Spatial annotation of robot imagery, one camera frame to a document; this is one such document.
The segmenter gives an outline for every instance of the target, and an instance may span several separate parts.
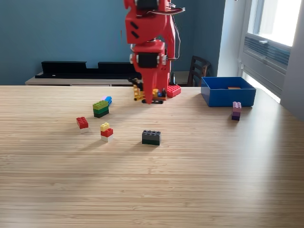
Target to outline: yellow lego brick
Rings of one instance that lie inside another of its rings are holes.
[[[110,128],[109,123],[104,123],[103,125],[100,126],[100,131],[104,132]]]
[[[93,109],[100,110],[100,109],[105,108],[107,106],[109,106],[109,103],[107,101],[100,101],[100,102],[93,105]]]
[[[158,97],[158,89],[153,89],[153,97]]]

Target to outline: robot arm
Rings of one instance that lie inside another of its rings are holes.
[[[151,104],[154,89],[167,91],[171,61],[176,59],[173,15],[185,9],[176,8],[171,0],[124,0],[124,4],[126,9],[131,7],[125,20],[133,52],[130,62],[142,74],[145,100]],[[156,39],[159,35],[165,43]]]

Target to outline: red lego brick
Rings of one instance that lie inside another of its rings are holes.
[[[180,93],[181,93],[181,87],[179,85],[175,85],[175,86],[169,85],[168,86],[168,90],[167,90],[168,97],[173,98]]]
[[[89,127],[89,123],[86,121],[86,119],[84,117],[79,117],[76,119],[78,127],[80,129],[84,129],[84,128],[88,128]]]
[[[108,130],[104,131],[104,132],[100,132],[100,134],[104,137],[110,137],[113,134],[113,129],[109,128]]]

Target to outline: blue box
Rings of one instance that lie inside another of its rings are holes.
[[[209,107],[232,107],[234,101],[240,102],[242,107],[251,107],[255,102],[256,91],[241,77],[202,77],[201,81],[201,94]]]

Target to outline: cable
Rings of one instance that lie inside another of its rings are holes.
[[[186,11],[185,8],[176,8],[175,10],[169,10],[169,11],[158,11],[158,10],[152,10],[148,11],[145,14],[153,13],[153,14],[160,14],[160,15],[175,15]]]
[[[179,40],[179,55],[177,58],[168,58],[168,60],[176,60],[176,59],[179,59],[180,58],[180,53],[181,53],[181,38],[180,38],[180,32],[179,32],[179,29],[177,28],[177,25],[175,23],[175,19],[174,17],[172,16],[172,20],[173,20],[173,24],[174,24],[174,28],[175,28],[175,31],[177,33],[177,37],[178,37],[178,40]]]

